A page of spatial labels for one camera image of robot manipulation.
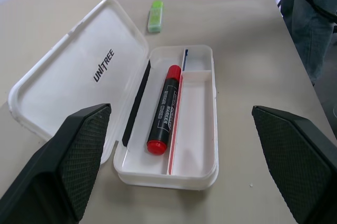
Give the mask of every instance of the floor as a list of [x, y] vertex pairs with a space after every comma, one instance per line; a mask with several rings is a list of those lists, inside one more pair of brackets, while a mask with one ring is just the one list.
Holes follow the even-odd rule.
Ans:
[[323, 74], [314, 88], [337, 138], [337, 33], [332, 37], [325, 56]]

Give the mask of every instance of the jeans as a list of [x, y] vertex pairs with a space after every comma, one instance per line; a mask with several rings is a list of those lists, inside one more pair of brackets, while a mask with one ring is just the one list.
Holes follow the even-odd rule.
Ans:
[[[337, 0], [313, 0], [335, 14]], [[320, 77], [333, 23], [318, 14], [305, 0], [282, 0], [281, 13], [312, 83]]]

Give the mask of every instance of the textured rubber pad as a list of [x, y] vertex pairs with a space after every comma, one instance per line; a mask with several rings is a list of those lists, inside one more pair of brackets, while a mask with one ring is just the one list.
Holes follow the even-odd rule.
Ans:
[[270, 174], [295, 220], [307, 223], [331, 182], [330, 167], [290, 121], [258, 108], [253, 117]]
[[105, 107], [83, 122], [58, 169], [77, 220], [83, 217], [100, 168], [110, 112]]

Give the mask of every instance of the table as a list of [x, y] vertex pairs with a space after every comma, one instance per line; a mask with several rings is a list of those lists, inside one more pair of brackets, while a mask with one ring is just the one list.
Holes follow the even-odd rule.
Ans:
[[[12, 0], [0, 7], [1, 102], [99, 1]], [[128, 186], [110, 157], [81, 223], [296, 223], [269, 174], [252, 107], [306, 117], [336, 140], [274, 0], [163, 0], [160, 34], [146, 31], [153, 0], [118, 1], [150, 50], [188, 44], [213, 49], [220, 171], [206, 191]], [[7, 103], [0, 108], [0, 132], [2, 195], [43, 141], [11, 119]]]

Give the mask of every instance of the red marker cap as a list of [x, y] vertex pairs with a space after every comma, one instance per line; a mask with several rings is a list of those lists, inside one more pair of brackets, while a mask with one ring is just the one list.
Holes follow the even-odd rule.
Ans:
[[174, 78], [174, 79], [178, 80], [178, 82], [179, 82], [180, 74], [181, 74], [181, 69], [180, 69], [179, 65], [172, 65], [168, 69], [166, 79]]
[[147, 150], [154, 155], [162, 155], [166, 149], [167, 146], [162, 141], [151, 140], [147, 142]]

